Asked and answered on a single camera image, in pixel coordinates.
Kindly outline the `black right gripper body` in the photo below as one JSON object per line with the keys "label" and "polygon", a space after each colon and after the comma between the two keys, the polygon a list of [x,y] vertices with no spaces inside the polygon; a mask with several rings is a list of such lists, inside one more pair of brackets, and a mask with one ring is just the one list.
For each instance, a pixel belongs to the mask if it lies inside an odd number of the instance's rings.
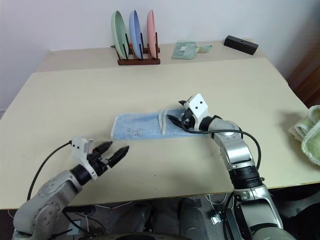
{"label": "black right gripper body", "polygon": [[190,108],[187,108],[181,115],[181,127],[183,129],[196,129],[197,121]]}

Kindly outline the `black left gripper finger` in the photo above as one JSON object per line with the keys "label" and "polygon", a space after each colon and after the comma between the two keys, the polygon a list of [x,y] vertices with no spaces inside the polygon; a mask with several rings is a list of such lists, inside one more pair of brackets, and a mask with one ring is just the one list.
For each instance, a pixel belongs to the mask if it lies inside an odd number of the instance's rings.
{"label": "black left gripper finger", "polygon": [[119,161],[121,161],[128,153],[129,146],[124,146],[119,148],[109,159],[108,159],[108,166],[113,168]]}
{"label": "black left gripper finger", "polygon": [[94,156],[101,156],[102,154],[104,154],[112,145],[112,141],[106,141],[101,143],[100,145],[98,145],[97,147],[95,147],[93,149],[93,155]]}

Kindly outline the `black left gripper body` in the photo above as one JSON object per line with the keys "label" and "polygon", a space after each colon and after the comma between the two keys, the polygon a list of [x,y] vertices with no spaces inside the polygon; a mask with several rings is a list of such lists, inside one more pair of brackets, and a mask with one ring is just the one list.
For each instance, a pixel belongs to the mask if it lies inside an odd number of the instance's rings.
{"label": "black left gripper body", "polygon": [[92,153],[87,155],[87,161],[98,177],[100,177],[108,169],[107,164],[102,162],[102,155],[105,152],[105,150],[100,151],[98,149],[93,149]]}

